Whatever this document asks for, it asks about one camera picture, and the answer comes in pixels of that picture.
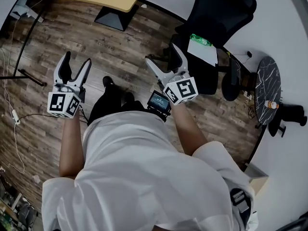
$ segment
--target person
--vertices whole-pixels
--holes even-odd
[[[60,178],[43,183],[44,230],[245,230],[241,208],[249,217],[254,202],[248,177],[222,143],[208,142],[185,104],[171,104],[182,154],[159,114],[132,94],[121,106],[112,79],[103,84],[83,144],[79,113],[64,122]]]

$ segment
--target electronic equipment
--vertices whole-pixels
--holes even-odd
[[[171,106],[168,98],[157,91],[153,92],[147,105],[148,105],[148,110],[156,110],[165,118],[171,115],[170,114]]]

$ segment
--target wooden floor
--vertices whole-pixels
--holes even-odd
[[[162,49],[167,47],[174,28],[181,23],[148,6],[139,8],[127,30],[120,32],[93,22],[100,9],[100,6],[77,1],[53,1],[44,15],[44,22],[35,27],[19,65],[19,68],[47,82],[47,87],[42,88],[25,79],[7,82],[12,106],[19,117],[47,113],[53,71],[67,51],[72,53],[71,67],[74,73],[87,58],[92,59],[92,69],[85,85],[86,103],[83,105],[87,116],[104,92],[102,78],[106,75],[111,76],[123,89],[132,91],[143,104],[147,103],[153,90],[158,90],[156,78],[146,67],[144,57],[148,54],[161,54]],[[17,22],[9,74],[12,74],[32,22],[31,18],[23,18]],[[14,22],[10,25],[10,31],[13,28]],[[0,46],[8,60],[11,39],[1,39]],[[0,52],[2,74],[4,63],[1,54]],[[9,105],[4,100],[3,84],[4,81],[1,81],[0,159],[22,170],[16,154]],[[248,103],[243,95],[234,102],[227,102],[219,87],[216,95],[199,95],[188,107],[207,138],[222,142],[234,160],[243,165],[259,136],[259,131],[254,128],[257,121],[250,120],[247,115],[247,109],[252,104],[253,101]],[[30,116],[22,119],[21,125],[16,126],[16,138],[20,157],[25,164],[25,174],[1,164],[6,169],[4,176],[39,211],[42,182],[58,176],[62,125],[63,120],[49,117]],[[170,140],[181,151],[172,117],[168,119],[167,127]],[[86,128],[86,124],[82,123],[82,133]],[[35,175],[41,180],[39,184],[33,181]]]

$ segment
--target black shoe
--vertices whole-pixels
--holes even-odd
[[[125,96],[124,96],[124,102],[125,103],[131,103],[131,102],[134,102],[134,101],[135,101],[134,94],[132,94],[131,92],[125,93]]]
[[[110,76],[105,76],[103,78],[103,85],[104,85],[104,87],[106,88],[106,86],[111,85],[111,84],[114,84],[114,81],[111,79]]]

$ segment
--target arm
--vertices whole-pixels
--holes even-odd
[[[192,155],[200,146],[207,143],[202,131],[197,126],[185,104],[173,105],[172,115],[185,154]]]
[[[83,169],[84,158],[80,134],[79,110],[73,119],[64,122],[60,152],[60,177],[75,178]]]

